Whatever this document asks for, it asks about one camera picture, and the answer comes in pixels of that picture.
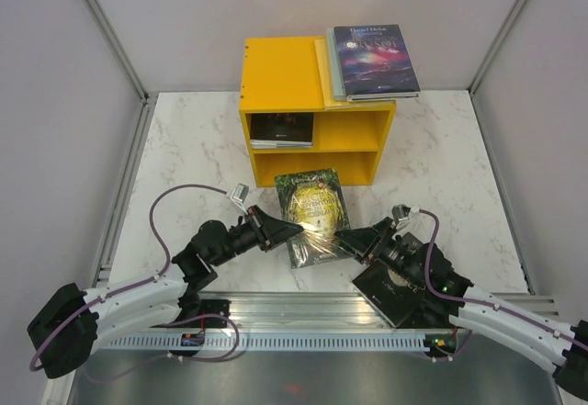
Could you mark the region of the green forest cover book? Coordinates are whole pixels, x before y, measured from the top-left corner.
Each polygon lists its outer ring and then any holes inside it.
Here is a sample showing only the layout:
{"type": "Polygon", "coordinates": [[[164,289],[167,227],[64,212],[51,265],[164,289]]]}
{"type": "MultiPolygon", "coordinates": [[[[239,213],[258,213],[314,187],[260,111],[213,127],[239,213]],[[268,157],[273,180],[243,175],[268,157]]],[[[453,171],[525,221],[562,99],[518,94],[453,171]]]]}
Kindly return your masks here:
{"type": "Polygon", "coordinates": [[[302,227],[302,233],[287,241],[293,269],[350,257],[334,236],[350,228],[335,169],[278,175],[275,187],[283,220],[302,227]]]}

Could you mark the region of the black Moon and Sixpence book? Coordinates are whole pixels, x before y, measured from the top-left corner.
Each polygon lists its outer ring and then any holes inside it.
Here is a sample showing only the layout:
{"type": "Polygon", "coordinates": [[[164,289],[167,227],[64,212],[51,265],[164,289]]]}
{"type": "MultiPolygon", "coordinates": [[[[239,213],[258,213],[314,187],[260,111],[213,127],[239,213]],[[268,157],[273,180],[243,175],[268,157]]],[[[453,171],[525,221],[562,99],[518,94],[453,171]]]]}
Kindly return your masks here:
{"type": "Polygon", "coordinates": [[[392,327],[424,304],[426,288],[415,285],[387,266],[375,263],[352,280],[355,289],[392,327]]]}

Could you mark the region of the dark Wuthering Heights book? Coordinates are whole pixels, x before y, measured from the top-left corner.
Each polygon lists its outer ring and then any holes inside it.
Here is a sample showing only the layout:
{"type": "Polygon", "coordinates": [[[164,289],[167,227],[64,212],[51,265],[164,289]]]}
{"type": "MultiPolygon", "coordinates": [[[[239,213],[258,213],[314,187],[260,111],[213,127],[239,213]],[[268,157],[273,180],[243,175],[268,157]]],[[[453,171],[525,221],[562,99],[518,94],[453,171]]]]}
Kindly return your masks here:
{"type": "Polygon", "coordinates": [[[312,113],[265,113],[251,117],[250,140],[253,145],[311,146],[312,113]]]}

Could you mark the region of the grey G book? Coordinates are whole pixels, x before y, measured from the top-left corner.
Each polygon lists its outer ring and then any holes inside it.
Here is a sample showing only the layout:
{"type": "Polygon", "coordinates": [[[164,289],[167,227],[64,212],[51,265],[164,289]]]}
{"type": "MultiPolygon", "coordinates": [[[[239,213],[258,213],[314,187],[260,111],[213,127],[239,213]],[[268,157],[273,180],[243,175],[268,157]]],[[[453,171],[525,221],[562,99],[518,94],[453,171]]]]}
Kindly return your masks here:
{"type": "Polygon", "coordinates": [[[341,68],[341,58],[346,52],[346,46],[336,38],[334,28],[327,29],[326,41],[333,97],[338,101],[347,101],[348,94],[345,91],[345,80],[341,68]]]}

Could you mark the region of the purple Robinson Crusoe book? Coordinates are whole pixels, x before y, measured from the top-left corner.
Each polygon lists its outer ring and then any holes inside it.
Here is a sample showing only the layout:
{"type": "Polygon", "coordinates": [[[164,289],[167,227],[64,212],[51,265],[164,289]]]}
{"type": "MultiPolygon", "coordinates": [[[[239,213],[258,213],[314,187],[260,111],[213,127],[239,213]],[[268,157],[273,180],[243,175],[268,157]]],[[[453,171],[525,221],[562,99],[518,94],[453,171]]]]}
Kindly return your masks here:
{"type": "Polygon", "coordinates": [[[399,25],[335,27],[333,42],[346,100],[392,100],[420,94],[399,25]]]}

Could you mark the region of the yellow L book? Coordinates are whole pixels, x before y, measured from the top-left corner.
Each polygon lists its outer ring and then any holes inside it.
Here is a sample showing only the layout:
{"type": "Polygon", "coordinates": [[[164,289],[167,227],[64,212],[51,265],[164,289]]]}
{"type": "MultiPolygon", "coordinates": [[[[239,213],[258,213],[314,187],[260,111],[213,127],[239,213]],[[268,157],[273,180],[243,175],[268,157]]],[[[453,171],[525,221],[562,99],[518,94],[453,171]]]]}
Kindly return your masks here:
{"type": "Polygon", "coordinates": [[[350,101],[346,98],[344,88],[341,86],[338,68],[330,57],[327,38],[316,39],[314,41],[314,49],[318,64],[324,108],[326,110],[336,110],[361,107],[359,102],[350,101]]]}

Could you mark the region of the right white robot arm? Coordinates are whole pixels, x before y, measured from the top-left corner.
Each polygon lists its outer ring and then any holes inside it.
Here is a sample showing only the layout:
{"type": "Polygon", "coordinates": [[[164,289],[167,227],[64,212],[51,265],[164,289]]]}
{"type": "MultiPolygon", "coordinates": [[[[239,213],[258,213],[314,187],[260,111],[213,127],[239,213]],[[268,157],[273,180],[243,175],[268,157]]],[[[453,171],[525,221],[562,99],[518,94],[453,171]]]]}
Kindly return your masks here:
{"type": "Polygon", "coordinates": [[[587,398],[586,321],[550,320],[493,295],[458,274],[434,241],[398,234],[390,218],[335,237],[365,266],[352,283],[390,326],[476,332],[540,366],[573,396],[587,398]]]}

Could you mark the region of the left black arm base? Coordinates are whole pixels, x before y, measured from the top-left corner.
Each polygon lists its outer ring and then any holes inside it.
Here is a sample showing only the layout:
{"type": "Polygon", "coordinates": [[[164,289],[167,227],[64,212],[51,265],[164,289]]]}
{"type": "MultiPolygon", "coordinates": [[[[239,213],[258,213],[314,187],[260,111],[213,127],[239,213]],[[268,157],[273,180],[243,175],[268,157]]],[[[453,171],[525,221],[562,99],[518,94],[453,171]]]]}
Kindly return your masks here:
{"type": "Polygon", "coordinates": [[[197,328],[199,330],[208,328],[225,328],[228,323],[226,318],[230,316],[231,302],[226,298],[204,298],[199,295],[189,295],[179,299],[180,313],[175,321],[185,321],[206,314],[216,314],[222,319],[207,317],[180,324],[180,327],[197,328]]]}

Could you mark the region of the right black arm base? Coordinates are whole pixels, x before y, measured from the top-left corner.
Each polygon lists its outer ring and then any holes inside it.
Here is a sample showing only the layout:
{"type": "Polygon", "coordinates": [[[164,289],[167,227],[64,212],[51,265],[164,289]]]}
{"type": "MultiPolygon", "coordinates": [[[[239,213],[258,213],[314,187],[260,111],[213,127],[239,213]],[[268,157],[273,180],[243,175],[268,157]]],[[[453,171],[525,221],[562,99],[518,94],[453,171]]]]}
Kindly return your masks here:
{"type": "Polygon", "coordinates": [[[446,309],[435,310],[430,307],[419,307],[408,315],[399,325],[399,329],[449,330],[454,325],[449,322],[449,312],[446,309]]]}

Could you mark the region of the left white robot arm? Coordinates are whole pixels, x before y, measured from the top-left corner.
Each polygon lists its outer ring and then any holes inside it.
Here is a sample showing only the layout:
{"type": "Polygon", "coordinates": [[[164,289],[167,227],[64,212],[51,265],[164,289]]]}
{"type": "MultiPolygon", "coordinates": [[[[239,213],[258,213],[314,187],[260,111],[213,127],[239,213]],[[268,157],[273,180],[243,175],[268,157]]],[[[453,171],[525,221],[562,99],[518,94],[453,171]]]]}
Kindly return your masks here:
{"type": "Polygon", "coordinates": [[[27,327],[35,348],[30,371],[62,377],[127,333],[194,325],[201,314],[198,293],[217,278],[217,267],[254,248],[271,251],[302,232],[299,224],[251,206],[232,227],[204,222],[186,247],[167,255],[164,267],[151,275],[102,288],[60,287],[27,327]]]}

